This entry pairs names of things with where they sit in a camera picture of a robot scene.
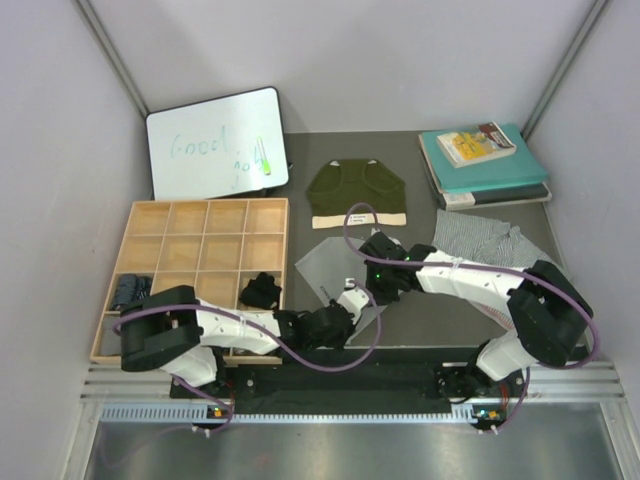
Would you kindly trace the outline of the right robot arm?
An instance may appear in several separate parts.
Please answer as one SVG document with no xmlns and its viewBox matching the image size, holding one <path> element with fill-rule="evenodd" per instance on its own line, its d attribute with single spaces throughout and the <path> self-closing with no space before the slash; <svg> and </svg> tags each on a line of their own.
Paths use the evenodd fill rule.
<svg viewBox="0 0 640 480">
<path fill-rule="evenodd" d="M 593 317 L 593 310 L 552 263 L 529 268 L 493 267 L 451 256 L 433 246 L 410 250 L 386 234 L 373 234 L 358 249 L 367 266 L 366 286 L 378 304 L 419 291 L 462 299 L 506 324 L 486 342 L 466 372 L 469 388 L 487 396 L 510 374 L 536 363 L 562 368 Z"/>
</svg>

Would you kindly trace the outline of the light grey underwear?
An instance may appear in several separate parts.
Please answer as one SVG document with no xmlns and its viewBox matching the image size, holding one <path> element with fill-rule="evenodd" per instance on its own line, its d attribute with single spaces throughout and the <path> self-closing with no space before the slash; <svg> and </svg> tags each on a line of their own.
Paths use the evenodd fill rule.
<svg viewBox="0 0 640 480">
<path fill-rule="evenodd" d="M 371 296 L 373 306 L 366 308 L 355 330 L 347 340 L 348 346 L 378 346 L 381 338 L 379 315 L 384 310 L 366 288 L 367 266 L 355 253 L 364 242 L 360 239 L 330 237 L 323 240 L 296 263 L 296 269 L 323 302 L 323 307 L 337 303 L 344 289 L 345 279 L 354 278 Z"/>
</svg>

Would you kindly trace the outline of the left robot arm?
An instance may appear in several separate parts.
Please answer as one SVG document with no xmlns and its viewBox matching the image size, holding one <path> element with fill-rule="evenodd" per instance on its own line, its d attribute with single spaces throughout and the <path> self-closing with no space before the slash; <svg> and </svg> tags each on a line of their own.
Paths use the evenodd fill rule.
<svg viewBox="0 0 640 480">
<path fill-rule="evenodd" d="M 126 372 L 160 369 L 176 375 L 205 396 L 226 387 L 223 349 L 271 355 L 281 346 L 294 351 L 341 349 L 369 303 L 352 285 L 338 299 L 314 312 L 241 312 L 216 307 L 181 285 L 125 306 L 116 323 L 121 368 Z"/>
</svg>

